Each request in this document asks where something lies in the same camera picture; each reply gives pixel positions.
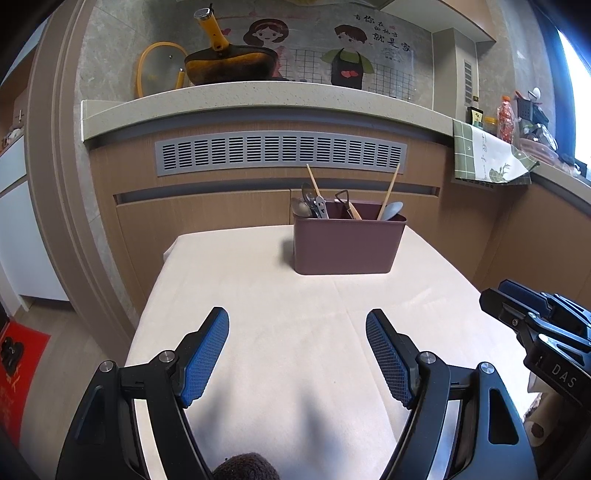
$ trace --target spoon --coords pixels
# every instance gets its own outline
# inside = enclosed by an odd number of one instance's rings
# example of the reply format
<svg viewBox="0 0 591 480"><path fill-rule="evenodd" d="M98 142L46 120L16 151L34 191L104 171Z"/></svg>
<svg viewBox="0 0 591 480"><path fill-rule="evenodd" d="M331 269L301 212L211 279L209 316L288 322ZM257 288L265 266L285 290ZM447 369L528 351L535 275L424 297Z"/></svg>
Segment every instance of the spoon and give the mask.
<svg viewBox="0 0 591 480"><path fill-rule="evenodd" d="M397 216L397 214L400 213L400 210L402 210L403 205L404 204L402 202L390 203L390 205L388 205L384 209L384 214L382 215L382 221L387 222L388 220L391 220L392 218Z"/></svg>
<svg viewBox="0 0 591 480"><path fill-rule="evenodd" d="M314 218L314 214L310 209L310 206L303 200L292 198L290 200L291 211L294 215L302 218Z"/></svg>

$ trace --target white tablecloth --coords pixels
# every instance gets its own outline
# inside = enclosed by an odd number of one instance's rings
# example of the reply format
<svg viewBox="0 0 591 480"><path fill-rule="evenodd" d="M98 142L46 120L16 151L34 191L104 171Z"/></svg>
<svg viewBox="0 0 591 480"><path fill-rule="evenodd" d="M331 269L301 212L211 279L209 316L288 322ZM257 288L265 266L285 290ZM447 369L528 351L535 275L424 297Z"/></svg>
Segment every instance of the white tablecloth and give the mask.
<svg viewBox="0 0 591 480"><path fill-rule="evenodd" d="M448 364L492 362L520 414L534 396L515 335L481 312L478 291L408 227L389 274L299 275L291 226L183 235L169 253L127 365L174 349L212 307L228 311L226 345L186 411L211 470L258 452L282 480L379 479L408 411L365 336L374 308ZM165 479L145 402L136 403L150 477ZM443 477L456 415L450 408L430 478Z"/></svg>

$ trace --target blue textured gripper pad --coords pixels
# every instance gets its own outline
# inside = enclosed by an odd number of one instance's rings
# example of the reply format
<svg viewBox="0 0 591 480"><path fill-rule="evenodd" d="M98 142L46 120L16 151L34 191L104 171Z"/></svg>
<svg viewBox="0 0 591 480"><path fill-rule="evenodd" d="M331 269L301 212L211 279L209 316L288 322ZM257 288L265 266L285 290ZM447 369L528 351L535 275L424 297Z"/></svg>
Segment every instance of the blue textured gripper pad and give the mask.
<svg viewBox="0 0 591 480"><path fill-rule="evenodd" d="M365 320L365 334L390 393L402 402L404 407L408 407L413 400L413 394L408 387L408 369L372 312Z"/></svg>
<svg viewBox="0 0 591 480"><path fill-rule="evenodd" d="M527 305L532 310L538 312L540 317L544 319L548 319L551 315L550 307L548 307L548 302L544 296L525 288L523 285L519 285L511 280L504 280L499 285L499 291L523 305Z"/></svg>
<svg viewBox="0 0 591 480"><path fill-rule="evenodd" d="M203 395L229 332L230 319L228 313L221 310L187 365L185 386L179 396L183 408L188 408L193 400Z"/></svg>

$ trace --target cartoon wall sticker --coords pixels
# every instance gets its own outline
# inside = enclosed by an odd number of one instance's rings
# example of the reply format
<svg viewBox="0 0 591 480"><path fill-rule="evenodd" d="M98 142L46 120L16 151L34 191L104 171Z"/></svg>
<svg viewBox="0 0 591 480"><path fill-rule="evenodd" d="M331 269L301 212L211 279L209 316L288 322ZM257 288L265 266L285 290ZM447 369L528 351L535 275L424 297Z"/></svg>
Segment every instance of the cartoon wall sticker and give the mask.
<svg viewBox="0 0 591 480"><path fill-rule="evenodd" d="M339 25L335 33L342 48L328 51L322 61L330 63L330 82L340 87L361 90L363 74L373 74L371 62L359 53L367 41L363 30L352 25Z"/></svg>
<svg viewBox="0 0 591 480"><path fill-rule="evenodd" d="M244 42L247 45L253 47L266 47L275 50L279 61L275 67L273 73L273 79L275 80L286 80L283 75L279 73L279 69L282 67L281 62L286 62L289 69L297 76L296 62L289 48L284 45L277 46L278 43L282 43L290 34L290 29L284 21L277 20L276 18L263 18L254 22L248 32L244 35Z"/></svg>

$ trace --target floor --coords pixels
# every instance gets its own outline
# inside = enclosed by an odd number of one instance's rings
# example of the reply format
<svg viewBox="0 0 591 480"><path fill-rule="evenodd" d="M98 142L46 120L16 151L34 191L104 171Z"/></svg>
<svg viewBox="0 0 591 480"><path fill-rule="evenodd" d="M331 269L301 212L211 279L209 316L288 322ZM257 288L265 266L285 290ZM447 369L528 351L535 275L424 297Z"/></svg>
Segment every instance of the floor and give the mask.
<svg viewBox="0 0 591 480"><path fill-rule="evenodd" d="M68 302L37 300L17 321L51 335L25 404L20 451L41 480L54 480L78 403L106 356Z"/></svg>

